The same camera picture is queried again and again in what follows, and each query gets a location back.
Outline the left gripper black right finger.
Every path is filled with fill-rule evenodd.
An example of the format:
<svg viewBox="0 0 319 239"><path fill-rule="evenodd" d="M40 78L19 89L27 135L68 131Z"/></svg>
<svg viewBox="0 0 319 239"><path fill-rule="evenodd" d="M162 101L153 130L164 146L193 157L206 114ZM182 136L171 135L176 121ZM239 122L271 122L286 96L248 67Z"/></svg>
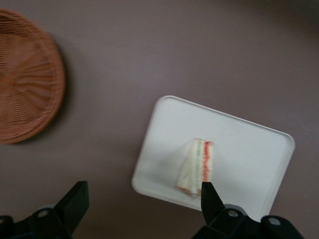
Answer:
<svg viewBox="0 0 319 239"><path fill-rule="evenodd" d="M206 222L195 239L258 239L260 225L239 206L224 204L210 182L201 188L201 209Z"/></svg>

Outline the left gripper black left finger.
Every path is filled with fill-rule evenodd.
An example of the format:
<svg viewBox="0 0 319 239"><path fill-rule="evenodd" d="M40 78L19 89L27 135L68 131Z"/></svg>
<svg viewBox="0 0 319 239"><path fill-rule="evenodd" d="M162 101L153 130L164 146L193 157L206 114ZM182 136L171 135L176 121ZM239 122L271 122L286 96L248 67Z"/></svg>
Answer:
<svg viewBox="0 0 319 239"><path fill-rule="evenodd" d="M33 239L71 239L89 208L88 182L77 182L53 207L29 217Z"/></svg>

